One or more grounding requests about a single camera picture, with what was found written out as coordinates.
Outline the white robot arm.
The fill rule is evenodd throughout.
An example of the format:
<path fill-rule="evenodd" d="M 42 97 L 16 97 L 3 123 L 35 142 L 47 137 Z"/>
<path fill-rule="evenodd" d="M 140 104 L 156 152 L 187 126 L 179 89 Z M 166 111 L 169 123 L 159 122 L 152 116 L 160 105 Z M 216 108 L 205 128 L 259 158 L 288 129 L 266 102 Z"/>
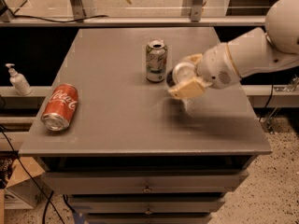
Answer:
<path fill-rule="evenodd" d="M 207 88 L 225 89 L 242 78 L 298 65 L 299 0 L 278 0 L 255 28 L 227 43 L 183 58 L 167 75 L 168 92 L 182 100 Z"/>

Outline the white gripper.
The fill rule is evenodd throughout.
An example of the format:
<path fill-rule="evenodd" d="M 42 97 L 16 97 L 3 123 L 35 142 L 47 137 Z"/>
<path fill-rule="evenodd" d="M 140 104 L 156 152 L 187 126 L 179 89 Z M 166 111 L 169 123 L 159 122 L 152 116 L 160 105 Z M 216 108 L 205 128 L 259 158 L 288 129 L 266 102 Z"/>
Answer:
<path fill-rule="evenodd" d="M 201 77 L 193 77 L 169 88 L 168 92 L 175 99 L 198 97 L 210 86 L 220 90 L 241 80 L 226 43 L 220 43 L 204 54 L 196 53 L 186 56 L 183 61 L 197 65 L 197 74 Z"/>

